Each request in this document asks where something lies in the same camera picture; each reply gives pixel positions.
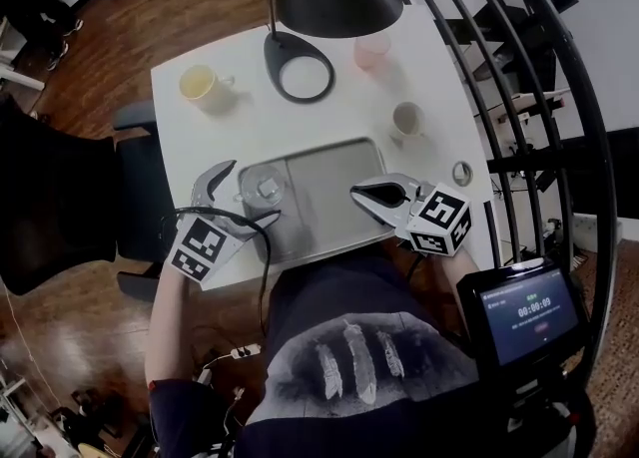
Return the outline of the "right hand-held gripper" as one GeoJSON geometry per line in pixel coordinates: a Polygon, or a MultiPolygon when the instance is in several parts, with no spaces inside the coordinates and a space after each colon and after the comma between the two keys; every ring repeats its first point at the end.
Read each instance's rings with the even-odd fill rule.
{"type": "Polygon", "coordinates": [[[411,204],[416,181],[403,174],[386,174],[356,184],[350,196],[375,220],[394,229],[413,251],[455,256],[472,226],[470,200],[439,183],[422,201],[411,204]]]}

